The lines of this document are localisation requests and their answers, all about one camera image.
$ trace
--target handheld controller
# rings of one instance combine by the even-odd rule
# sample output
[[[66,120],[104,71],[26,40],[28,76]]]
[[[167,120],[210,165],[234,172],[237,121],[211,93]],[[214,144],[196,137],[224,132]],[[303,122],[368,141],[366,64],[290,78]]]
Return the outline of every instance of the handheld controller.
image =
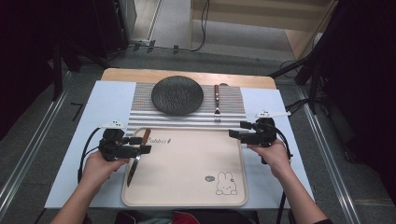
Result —
[[[269,147],[276,140],[276,134],[281,134],[281,132],[275,127],[275,122],[272,118],[260,118],[257,119],[255,123],[240,121],[240,127],[247,130],[253,129],[256,131],[255,133],[248,133],[229,130],[229,136],[231,138],[239,139],[242,144]],[[263,157],[262,164],[267,164]]]
[[[99,141],[99,150],[105,160],[130,159],[136,158],[138,154],[150,153],[151,146],[142,145],[143,139],[141,137],[123,136],[124,131],[121,129],[105,129],[103,138]]]

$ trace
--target bunny illustration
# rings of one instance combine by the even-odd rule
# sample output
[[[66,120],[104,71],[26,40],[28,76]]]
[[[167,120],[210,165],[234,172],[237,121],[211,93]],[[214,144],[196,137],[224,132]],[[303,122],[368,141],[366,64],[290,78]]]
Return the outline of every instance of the bunny illustration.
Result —
[[[218,181],[218,190],[216,191],[216,194],[237,194],[236,185],[233,181],[233,175],[230,172],[227,172],[226,174],[224,174],[223,172],[219,173]]]

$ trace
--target white table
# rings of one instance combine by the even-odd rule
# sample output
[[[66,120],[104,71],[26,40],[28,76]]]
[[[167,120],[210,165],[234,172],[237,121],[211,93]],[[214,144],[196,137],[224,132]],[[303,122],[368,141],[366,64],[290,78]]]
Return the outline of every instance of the white table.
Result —
[[[49,197],[45,204],[48,209],[59,209],[67,201],[78,184],[77,172],[79,159],[84,145],[91,134],[100,124],[111,120],[127,123],[133,101],[135,82],[97,81],[89,102],[84,110],[78,128],[67,150],[64,161],[55,179]],[[284,111],[284,104],[278,90],[241,88],[247,120],[254,122],[255,115],[264,108],[270,111]],[[294,139],[289,119],[287,117],[274,118],[276,127],[285,134],[293,154],[292,168],[297,174],[308,193],[313,197],[304,165]],[[88,148],[94,148],[102,138],[103,132],[98,132]],[[272,176],[270,167],[261,164],[260,157],[253,151],[242,148],[246,179],[247,202],[235,209],[270,209],[278,208],[282,188]],[[114,173],[102,186],[101,191],[91,203],[91,207],[113,209],[152,209],[152,207],[130,207],[121,200],[121,189],[125,177],[125,167]]]

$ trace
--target black plate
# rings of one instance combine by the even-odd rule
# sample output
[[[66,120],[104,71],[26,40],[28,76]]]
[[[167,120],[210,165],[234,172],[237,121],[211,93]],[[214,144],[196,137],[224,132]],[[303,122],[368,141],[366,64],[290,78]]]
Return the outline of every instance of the black plate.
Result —
[[[163,113],[182,116],[200,107],[204,100],[204,91],[189,77],[166,77],[152,89],[151,100]]]

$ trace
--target human hand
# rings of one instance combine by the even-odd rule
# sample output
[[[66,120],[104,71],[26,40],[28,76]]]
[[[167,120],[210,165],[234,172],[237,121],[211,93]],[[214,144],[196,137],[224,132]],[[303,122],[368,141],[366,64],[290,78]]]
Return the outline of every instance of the human hand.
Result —
[[[106,161],[100,151],[95,151],[86,160],[82,178],[78,185],[96,194],[111,174],[128,161],[128,159]]]
[[[291,171],[285,145],[279,139],[276,139],[269,147],[257,145],[247,145],[247,147],[259,153],[265,159],[268,165],[270,165],[274,177],[280,178],[286,172]]]

